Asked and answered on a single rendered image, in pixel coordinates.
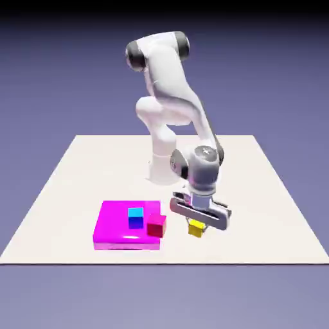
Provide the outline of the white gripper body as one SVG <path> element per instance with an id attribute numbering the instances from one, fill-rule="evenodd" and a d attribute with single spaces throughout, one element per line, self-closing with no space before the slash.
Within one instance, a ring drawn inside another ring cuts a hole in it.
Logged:
<path id="1" fill-rule="evenodd" d="M 206 227 L 210 226 L 219 230 L 227 229 L 232 214 L 228 205 L 214 200 L 213 197 L 210 198 L 209 206 L 206 209 L 197 209 L 191 205 L 191 197 L 181 192 L 173 192 L 170 210 L 186 218 L 198 220 Z"/>

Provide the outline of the small yellow cube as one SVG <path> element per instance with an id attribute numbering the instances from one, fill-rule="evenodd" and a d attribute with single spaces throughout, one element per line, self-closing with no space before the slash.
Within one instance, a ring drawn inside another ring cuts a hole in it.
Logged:
<path id="1" fill-rule="evenodd" d="M 189 219 L 188 222 L 188 233 L 197 238 L 201 238 L 204 230 L 206 229 L 205 223 L 199 222 L 198 220 Z"/>

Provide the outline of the small red cube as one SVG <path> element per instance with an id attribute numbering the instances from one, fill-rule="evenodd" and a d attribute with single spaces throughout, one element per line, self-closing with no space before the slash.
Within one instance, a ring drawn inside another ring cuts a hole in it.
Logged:
<path id="1" fill-rule="evenodd" d="M 147 221 L 148 236 L 162 238 L 166 231 L 166 215 L 152 213 Z"/>

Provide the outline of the small blue cube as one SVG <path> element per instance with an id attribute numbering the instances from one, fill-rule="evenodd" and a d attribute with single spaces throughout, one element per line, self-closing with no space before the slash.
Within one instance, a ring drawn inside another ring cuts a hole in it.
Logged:
<path id="1" fill-rule="evenodd" d="M 129 229 L 143 229 L 143 219 L 143 208 L 128 209 Z"/>

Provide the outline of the large magenta box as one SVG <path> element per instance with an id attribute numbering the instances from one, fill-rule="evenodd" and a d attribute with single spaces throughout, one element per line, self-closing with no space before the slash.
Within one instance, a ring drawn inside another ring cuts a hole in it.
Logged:
<path id="1" fill-rule="evenodd" d="M 143 229 L 129 229 L 128 209 L 143 208 Z M 93 233 L 96 250 L 158 250 L 160 238 L 148 236 L 147 221 L 161 213 L 158 200 L 106 200 L 102 203 Z"/>

